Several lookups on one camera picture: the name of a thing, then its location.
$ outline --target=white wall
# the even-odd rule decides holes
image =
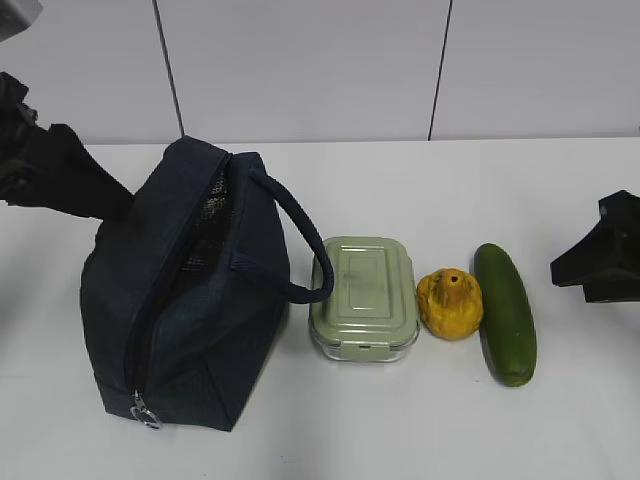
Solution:
[[[433,139],[635,136],[638,0],[455,0]]]
[[[150,1],[40,0],[26,31],[0,44],[0,70],[30,87],[40,124],[70,124],[87,143],[178,136]]]
[[[448,0],[161,0],[187,131],[426,139]]]
[[[41,0],[0,69],[87,143],[178,127],[151,0]],[[187,133],[425,139],[449,0],[159,0]],[[640,2],[455,0],[433,139],[636,136]]]

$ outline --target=green cucumber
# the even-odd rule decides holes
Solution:
[[[524,385],[536,368],[537,342],[527,292],[511,258],[487,243],[476,250],[474,275],[482,290],[484,316],[480,328],[487,364],[509,387]]]

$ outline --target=table surface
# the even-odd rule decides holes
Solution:
[[[130,189],[164,146],[93,146]],[[640,139],[232,145],[259,151],[324,237],[403,243],[416,279],[468,269],[480,244],[510,252],[538,336],[530,384],[489,374],[478,335],[423,329],[394,364],[329,361],[293,306],[233,433],[106,415],[83,342],[79,274],[95,220],[2,206],[2,479],[640,478],[640,318],[551,284],[549,263],[640,193]],[[311,253],[284,220],[292,278]]]

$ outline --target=insulated lunch bag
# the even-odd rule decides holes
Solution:
[[[276,202],[322,268],[321,288],[289,281]],[[322,239],[257,153],[184,137],[105,221],[82,273],[80,304],[108,413],[230,431],[251,393],[286,302],[332,292]]]

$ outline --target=zipper pull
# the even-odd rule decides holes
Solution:
[[[142,394],[137,390],[133,392],[133,402],[135,403],[135,406],[130,409],[133,418],[144,423],[149,428],[160,430],[162,427],[162,420],[147,408],[144,400],[142,399]]]

